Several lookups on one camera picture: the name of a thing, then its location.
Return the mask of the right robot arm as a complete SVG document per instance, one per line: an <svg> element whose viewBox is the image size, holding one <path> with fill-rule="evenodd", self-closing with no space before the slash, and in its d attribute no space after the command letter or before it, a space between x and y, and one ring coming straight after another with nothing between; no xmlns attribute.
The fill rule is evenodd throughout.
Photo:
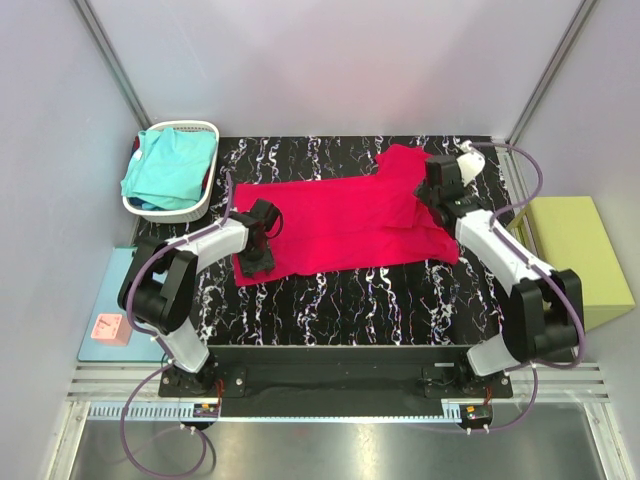
<svg viewBox="0 0 640 480"><path fill-rule="evenodd" d="M560 366L573 369L586 353L579 276L532 254L498 222L497 213L467 193L484 165L475 145L458 157L434 156L414 192L436 224L491 271L506 296L500 333L470 347L454 364L455 387L470 397L528 362L553 367L551 356L575 349L573 361Z"/></svg>

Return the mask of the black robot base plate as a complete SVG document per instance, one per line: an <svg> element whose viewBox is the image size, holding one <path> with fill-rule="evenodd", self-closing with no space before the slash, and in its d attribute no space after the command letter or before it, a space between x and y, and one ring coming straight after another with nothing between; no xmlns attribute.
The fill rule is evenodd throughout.
<svg viewBox="0 0 640 480"><path fill-rule="evenodd" d="M221 400L225 420L422 420L444 400L510 399L502 373L472 377L464 346L213 347L196 374L163 373L162 397Z"/></svg>

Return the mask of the pink t shirt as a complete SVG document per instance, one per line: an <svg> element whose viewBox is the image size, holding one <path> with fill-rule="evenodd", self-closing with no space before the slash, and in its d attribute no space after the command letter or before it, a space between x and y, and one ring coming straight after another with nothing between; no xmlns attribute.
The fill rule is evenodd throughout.
<svg viewBox="0 0 640 480"><path fill-rule="evenodd" d="M283 220L269 242L274 269L247 277L236 267L236 285L426 260L456 264L457 242L414 195L430 157L420 148L394 144L377 156L378 170L371 175L237 185L238 210L263 199Z"/></svg>

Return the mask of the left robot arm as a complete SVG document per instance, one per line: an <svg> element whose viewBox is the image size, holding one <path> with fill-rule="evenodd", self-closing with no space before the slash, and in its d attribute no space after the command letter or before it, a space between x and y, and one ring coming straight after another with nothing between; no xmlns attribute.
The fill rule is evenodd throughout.
<svg viewBox="0 0 640 480"><path fill-rule="evenodd" d="M196 396L212 392L213 355L196 333L189 315L198 274L235 256L241 275L252 279L275 268L269 241L284 226L281 211L258 199L245 212L227 210L223 218L192 234L170 240L141 240L118 294L132 328L146 334L166 355L166 380Z"/></svg>

